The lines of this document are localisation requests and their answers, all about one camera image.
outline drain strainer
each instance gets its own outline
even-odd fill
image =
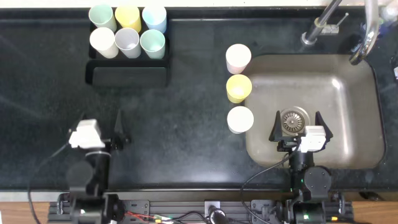
[[[281,120],[283,131],[289,135],[295,135],[301,132],[306,125],[310,125],[310,118],[307,112],[298,106],[283,110],[281,112]]]

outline cup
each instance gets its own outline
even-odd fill
[[[96,27],[106,27],[112,32],[116,31],[116,21],[111,6],[105,4],[94,6],[88,12],[88,17]]]
[[[91,33],[90,44],[106,58],[114,58],[119,53],[119,49],[114,43],[114,33],[106,27],[97,28]]]
[[[237,106],[229,111],[226,120],[232,133],[241,134],[253,126],[254,116],[249,108]]]
[[[251,52],[243,44],[234,44],[225,53],[226,67],[232,74],[240,74],[251,60]]]
[[[166,39],[159,30],[147,30],[141,35],[140,44],[147,55],[153,59],[164,57]]]
[[[167,28],[167,13],[162,6],[148,6],[142,11],[142,18],[148,28],[161,31],[163,34]]]
[[[137,32],[141,31],[141,18],[139,9],[136,6],[119,6],[116,8],[114,15],[123,28],[133,28]]]
[[[128,58],[138,58],[141,54],[139,35],[132,28],[120,29],[114,36],[114,43]]]
[[[250,79],[242,74],[231,76],[226,82],[226,94],[232,103],[240,103],[249,96],[252,89]]]

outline wooden table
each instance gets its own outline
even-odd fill
[[[49,203],[36,202],[34,205],[39,220],[46,223]],[[398,223],[398,202],[353,202],[353,207],[357,222]],[[3,224],[35,224],[27,202],[1,202],[0,212]]]

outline faucet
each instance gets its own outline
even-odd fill
[[[313,45],[317,41],[317,37],[323,32],[327,26],[326,22],[331,14],[337,9],[342,0],[332,0],[326,7],[322,15],[314,20],[308,32],[302,34],[301,40],[305,45]],[[370,53],[379,34],[379,8],[377,0],[364,0],[366,12],[366,34],[358,49],[349,58],[352,65],[359,64]]]

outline sink basin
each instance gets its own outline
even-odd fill
[[[244,102],[254,115],[246,133],[246,149],[253,160],[267,167],[283,158],[277,143],[268,140],[278,110],[289,121],[286,134],[315,125],[319,111],[334,137],[325,150],[314,153],[316,165],[365,169],[378,164],[385,145],[374,74],[365,61],[352,66],[348,58],[263,55],[252,60],[243,74],[253,86]]]

